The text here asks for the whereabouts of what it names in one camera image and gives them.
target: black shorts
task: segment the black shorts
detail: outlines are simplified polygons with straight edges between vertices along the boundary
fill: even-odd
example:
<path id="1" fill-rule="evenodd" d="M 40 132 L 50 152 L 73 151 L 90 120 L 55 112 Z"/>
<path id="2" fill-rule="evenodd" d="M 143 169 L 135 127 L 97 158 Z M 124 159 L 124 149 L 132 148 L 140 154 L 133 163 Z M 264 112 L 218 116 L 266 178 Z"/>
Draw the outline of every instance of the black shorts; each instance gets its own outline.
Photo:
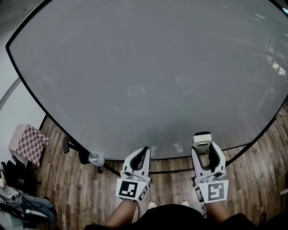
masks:
<path id="1" fill-rule="evenodd" d="M 167 204 L 148 210 L 137 222 L 122 229 L 255 229 L 242 213 L 239 213 L 221 224 L 203 218 L 200 212 L 179 204 Z M 99 225 L 88 225 L 85 230 L 109 229 Z"/>

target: wooden floor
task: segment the wooden floor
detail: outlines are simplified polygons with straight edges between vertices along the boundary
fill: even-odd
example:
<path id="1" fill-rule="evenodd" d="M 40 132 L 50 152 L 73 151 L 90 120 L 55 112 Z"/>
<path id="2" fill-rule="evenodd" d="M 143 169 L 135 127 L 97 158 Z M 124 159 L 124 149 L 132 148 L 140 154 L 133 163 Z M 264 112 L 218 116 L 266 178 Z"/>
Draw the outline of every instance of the wooden floor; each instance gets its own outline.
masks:
<path id="1" fill-rule="evenodd" d="M 267 218 L 280 213 L 280 191 L 285 189 L 288 172 L 288 102 L 269 130 L 243 156 L 226 168 L 229 179 L 228 209 L 232 214 L 244 213 L 258 225 L 261 214 Z M 103 224 L 121 202 L 115 197 L 117 176 L 108 170 L 97 173 L 94 165 L 82 165 L 77 152 L 62 152 L 64 133 L 48 118 L 42 131 L 49 137 L 37 170 L 37 195 L 48 196 L 58 212 L 57 226 L 65 230 L 83 229 L 87 224 Z M 230 159 L 241 148 L 225 151 Z M 119 162 L 108 162 L 120 170 Z M 151 161 L 150 171 L 191 168 L 191 158 Z M 199 209 L 192 187 L 193 171 L 151 175 L 153 182 L 140 204 L 141 216 L 149 201 L 158 205 L 180 203 L 187 199 Z"/>

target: checkered cloth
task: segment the checkered cloth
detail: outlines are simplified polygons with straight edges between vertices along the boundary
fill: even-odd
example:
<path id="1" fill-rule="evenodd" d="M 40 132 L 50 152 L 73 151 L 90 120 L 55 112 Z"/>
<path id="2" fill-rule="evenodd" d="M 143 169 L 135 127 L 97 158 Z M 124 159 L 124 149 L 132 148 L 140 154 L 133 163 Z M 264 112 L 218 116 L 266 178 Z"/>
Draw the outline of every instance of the checkered cloth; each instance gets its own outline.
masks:
<path id="1" fill-rule="evenodd" d="M 44 145 L 48 145 L 48 138 L 44 136 L 43 132 L 28 124 L 20 124 L 16 128 L 8 148 L 12 154 L 17 153 L 39 166 Z"/>

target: cable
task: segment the cable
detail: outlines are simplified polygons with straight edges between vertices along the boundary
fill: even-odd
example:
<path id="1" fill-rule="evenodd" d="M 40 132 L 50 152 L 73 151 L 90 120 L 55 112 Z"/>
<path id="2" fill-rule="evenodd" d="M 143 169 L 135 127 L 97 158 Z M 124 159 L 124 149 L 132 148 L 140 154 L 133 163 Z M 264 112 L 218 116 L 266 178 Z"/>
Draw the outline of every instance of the cable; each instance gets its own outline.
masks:
<path id="1" fill-rule="evenodd" d="M 138 220 L 140 219 L 140 207 L 139 207 L 139 204 L 137 204 L 137 207 L 138 207 Z"/>
<path id="2" fill-rule="evenodd" d="M 201 205 L 201 209 L 204 210 L 203 217 L 205 217 L 205 215 L 206 215 L 206 205 L 205 205 L 205 204 L 204 204 L 204 205 Z"/>
<path id="3" fill-rule="evenodd" d="M 151 174 L 165 174 L 165 173 L 180 173 L 180 172 L 186 172 L 186 171 L 192 171 L 194 168 L 185 168 L 185 169 L 179 169 L 179 170 L 171 170 L 171 171 L 160 171 L 160 172 L 149 172 L 149 175 Z"/>
<path id="4" fill-rule="evenodd" d="M 17 192 L 18 192 L 18 196 L 16 196 L 16 200 L 18 201 L 18 203 L 20 204 L 20 205 L 18 205 L 18 206 L 16 206 L 16 207 L 13 207 L 13 206 L 11 206 L 11 204 L 9 203 L 9 205 L 10 205 L 10 207 L 12 207 L 12 208 L 18 208 L 18 207 L 21 207 L 22 209 L 23 209 L 23 205 L 24 204 L 26 204 L 26 203 L 30 203 L 30 205 L 31 205 L 31 208 L 42 208 L 43 207 L 43 204 L 41 204 L 41 203 L 39 203 L 39 202 L 37 202 L 37 201 L 33 201 L 33 200 L 27 200 L 25 197 L 23 197 L 23 195 L 22 195 L 22 193 L 21 192 L 19 192 L 18 190 L 17 190 Z M 20 202 L 19 200 L 18 200 L 18 197 L 19 196 L 21 196 L 22 197 L 22 199 L 25 199 L 26 201 L 23 203 L 23 202 Z M 39 204 L 40 206 L 39 207 L 36 207 L 34 204 L 32 204 L 32 203 L 36 203 L 36 204 Z"/>

